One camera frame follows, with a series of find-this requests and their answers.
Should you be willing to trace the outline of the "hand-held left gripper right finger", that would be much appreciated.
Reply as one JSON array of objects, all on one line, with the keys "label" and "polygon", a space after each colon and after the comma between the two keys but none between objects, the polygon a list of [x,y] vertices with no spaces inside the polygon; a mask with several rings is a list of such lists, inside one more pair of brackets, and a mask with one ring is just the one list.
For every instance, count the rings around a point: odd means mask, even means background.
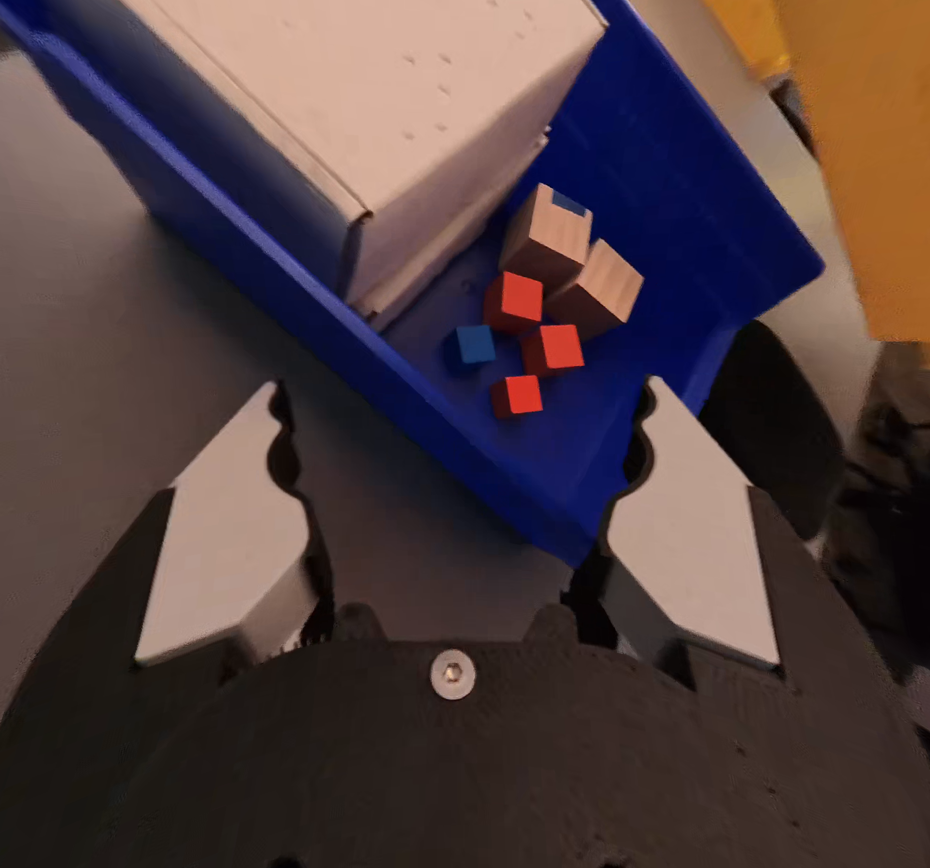
[{"label": "hand-held left gripper right finger", "polygon": [[646,379],[594,548],[562,594],[581,643],[660,666],[680,645],[780,663],[750,480],[657,376]]}]

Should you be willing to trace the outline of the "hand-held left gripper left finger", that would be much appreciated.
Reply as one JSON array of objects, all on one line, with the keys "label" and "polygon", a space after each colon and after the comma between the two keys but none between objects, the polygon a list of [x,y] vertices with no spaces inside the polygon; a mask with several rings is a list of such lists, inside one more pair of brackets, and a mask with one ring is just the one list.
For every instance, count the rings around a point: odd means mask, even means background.
[{"label": "hand-held left gripper left finger", "polygon": [[175,478],[138,665],[224,640],[255,664],[329,638],[333,572],[294,433],[284,383],[267,382]]}]

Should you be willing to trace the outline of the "red cube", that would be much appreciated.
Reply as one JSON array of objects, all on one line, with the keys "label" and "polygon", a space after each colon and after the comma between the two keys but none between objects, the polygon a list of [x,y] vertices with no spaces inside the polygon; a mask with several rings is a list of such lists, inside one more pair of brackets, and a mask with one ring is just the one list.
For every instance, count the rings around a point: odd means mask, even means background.
[{"label": "red cube", "polygon": [[489,387],[493,414],[508,420],[543,410],[540,380],[535,374],[508,376]]},{"label": "red cube", "polygon": [[543,285],[503,271],[488,285],[482,302],[482,324],[507,335],[522,335],[541,324]]},{"label": "red cube", "polygon": [[541,325],[520,338],[524,373],[554,377],[585,366],[574,325]]}]

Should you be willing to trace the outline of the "pale wooden cube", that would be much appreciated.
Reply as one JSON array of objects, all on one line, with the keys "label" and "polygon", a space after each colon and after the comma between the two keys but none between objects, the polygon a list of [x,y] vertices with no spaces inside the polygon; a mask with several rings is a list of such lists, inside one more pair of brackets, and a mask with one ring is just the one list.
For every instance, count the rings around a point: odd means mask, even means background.
[{"label": "pale wooden cube", "polygon": [[644,280],[599,238],[575,278],[544,300],[543,312],[557,324],[573,325],[581,341],[592,340],[629,322]]},{"label": "pale wooden cube", "polygon": [[498,259],[510,271],[542,283],[543,293],[563,287],[585,266],[593,224],[552,205],[553,188],[538,184],[510,220]]}]

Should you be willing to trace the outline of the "blue plastic bin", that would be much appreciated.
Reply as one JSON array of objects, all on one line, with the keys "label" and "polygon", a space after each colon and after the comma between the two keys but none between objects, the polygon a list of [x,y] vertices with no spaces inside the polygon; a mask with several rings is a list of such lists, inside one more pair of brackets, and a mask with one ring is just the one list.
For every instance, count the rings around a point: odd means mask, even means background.
[{"label": "blue plastic bin", "polygon": [[[333,292],[336,214],[246,120],[117,0],[2,0],[2,26],[142,204],[533,545],[579,564],[645,377],[699,413],[739,328],[816,279],[820,257],[627,0],[513,186],[356,309]],[[480,373],[450,373],[448,333],[480,313],[506,217],[538,184],[593,213],[644,276],[630,320],[587,365],[498,420]]]}]

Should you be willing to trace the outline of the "yellow plastic bin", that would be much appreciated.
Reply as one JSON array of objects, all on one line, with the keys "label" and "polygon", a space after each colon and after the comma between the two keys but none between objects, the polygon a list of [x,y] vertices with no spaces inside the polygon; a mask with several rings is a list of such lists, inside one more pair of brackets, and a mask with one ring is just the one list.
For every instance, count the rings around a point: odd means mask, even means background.
[{"label": "yellow plastic bin", "polygon": [[929,0],[704,0],[790,68],[871,336],[929,339]]}]

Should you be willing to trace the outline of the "white cardboard box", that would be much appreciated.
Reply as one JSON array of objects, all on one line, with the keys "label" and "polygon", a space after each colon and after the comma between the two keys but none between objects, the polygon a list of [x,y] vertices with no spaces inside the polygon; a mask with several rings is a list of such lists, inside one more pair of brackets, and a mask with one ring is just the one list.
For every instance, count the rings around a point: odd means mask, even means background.
[{"label": "white cardboard box", "polygon": [[591,0],[117,0],[336,214],[356,309],[487,214],[605,34]]}]

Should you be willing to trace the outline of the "black cushion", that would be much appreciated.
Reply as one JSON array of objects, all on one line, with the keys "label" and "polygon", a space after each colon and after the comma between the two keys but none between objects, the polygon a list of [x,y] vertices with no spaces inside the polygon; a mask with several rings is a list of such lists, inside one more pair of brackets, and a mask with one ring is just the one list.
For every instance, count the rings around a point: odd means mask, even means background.
[{"label": "black cushion", "polygon": [[738,330],[698,420],[803,541],[820,534],[842,484],[843,442],[769,327]]}]

